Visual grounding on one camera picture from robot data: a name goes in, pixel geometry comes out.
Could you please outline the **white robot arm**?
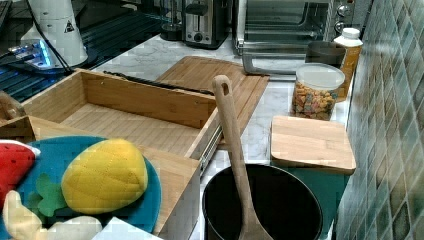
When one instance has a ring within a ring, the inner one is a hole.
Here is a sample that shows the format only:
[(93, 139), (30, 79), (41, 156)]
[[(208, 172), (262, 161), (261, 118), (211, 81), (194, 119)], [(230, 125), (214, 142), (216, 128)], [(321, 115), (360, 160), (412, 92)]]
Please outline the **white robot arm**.
[(71, 0), (24, 0), (32, 27), (20, 44), (8, 49), (17, 59), (41, 71), (69, 69), (88, 59)]

